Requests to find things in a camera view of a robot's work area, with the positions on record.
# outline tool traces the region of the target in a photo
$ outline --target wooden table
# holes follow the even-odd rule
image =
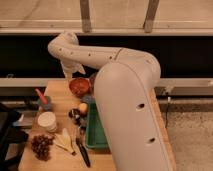
[[[63,128],[67,128],[72,140],[74,141],[76,134],[76,126],[72,123],[68,117],[70,109],[75,108],[80,103],[80,100],[72,95],[68,88],[67,81],[50,81],[47,85],[45,95],[48,95],[52,99],[53,112],[56,114],[58,123],[57,132],[61,133]],[[159,110],[158,102],[155,98],[154,92],[151,93],[152,104],[157,115],[157,120],[164,137],[164,142],[169,154],[169,158],[172,162],[174,170],[176,170],[175,160],[173,157],[172,149],[169,143],[168,135],[164,127],[164,123]],[[29,140],[24,149],[24,153],[19,164],[19,171],[114,171],[115,165],[112,159],[112,155],[108,150],[97,151],[89,150],[88,154],[91,161],[91,168],[86,167],[82,156],[78,150],[78,147],[73,143],[74,149],[77,155],[72,156],[67,151],[62,150],[56,145],[50,147],[51,159],[48,161],[41,161],[35,157],[35,154],[30,149],[30,139],[37,134],[45,133],[45,131],[38,126],[37,117],[42,113],[40,109],[35,118],[32,130],[29,133]]]

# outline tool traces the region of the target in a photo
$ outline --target small cup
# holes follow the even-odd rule
[[[49,96],[45,96],[48,103],[44,104],[42,103],[41,99],[38,99],[38,105],[42,107],[44,111],[50,111],[52,109],[52,103],[51,103],[51,98]]]
[[[48,132],[55,132],[57,129],[56,117],[53,112],[44,112],[38,117],[38,125]]]

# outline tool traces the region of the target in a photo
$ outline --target black wall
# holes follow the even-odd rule
[[[47,51],[53,36],[0,36],[0,77],[63,77],[60,63]],[[152,53],[162,77],[213,77],[213,37],[79,36],[81,45],[127,47]],[[86,68],[88,75],[95,70]]]

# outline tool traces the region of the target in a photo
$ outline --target white container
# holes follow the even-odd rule
[[[53,112],[44,112],[38,117],[38,125],[48,132],[55,132],[57,129],[56,117]]]

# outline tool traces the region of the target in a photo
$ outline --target cable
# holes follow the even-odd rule
[[[171,97],[167,95],[167,107],[165,112],[165,128],[168,126],[168,111],[170,107]]]

